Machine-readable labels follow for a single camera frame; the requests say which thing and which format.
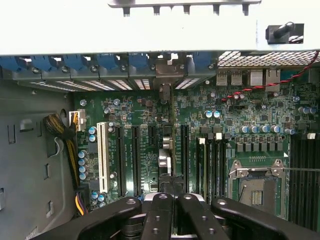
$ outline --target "mounting hole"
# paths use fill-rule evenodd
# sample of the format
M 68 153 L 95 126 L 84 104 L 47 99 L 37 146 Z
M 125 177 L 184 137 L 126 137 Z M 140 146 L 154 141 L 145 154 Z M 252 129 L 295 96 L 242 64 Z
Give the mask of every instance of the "mounting hole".
M 215 230 L 213 228 L 209 228 L 209 233 L 210 234 L 215 234 Z

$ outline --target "blue clip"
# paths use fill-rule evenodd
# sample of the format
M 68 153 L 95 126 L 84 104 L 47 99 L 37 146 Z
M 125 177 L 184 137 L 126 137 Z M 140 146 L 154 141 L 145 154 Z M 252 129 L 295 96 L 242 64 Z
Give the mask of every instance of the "blue clip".
M 129 64 L 136 69 L 147 68 L 148 57 L 145 53 L 131 53 L 129 54 Z
M 104 67 L 107 70 L 116 69 L 118 68 L 119 60 L 116 58 L 114 54 L 98 54 L 96 56 L 96 60 L 99 66 Z
M 12 72 L 19 73 L 27 69 L 27 62 L 18 56 L 0 56 L 0 66 Z
M 63 55 L 64 63 L 67 67 L 72 68 L 76 71 L 80 71 L 87 67 L 88 60 L 79 54 Z
M 55 71 L 58 68 L 58 62 L 51 56 L 32 56 L 32 65 L 45 72 Z

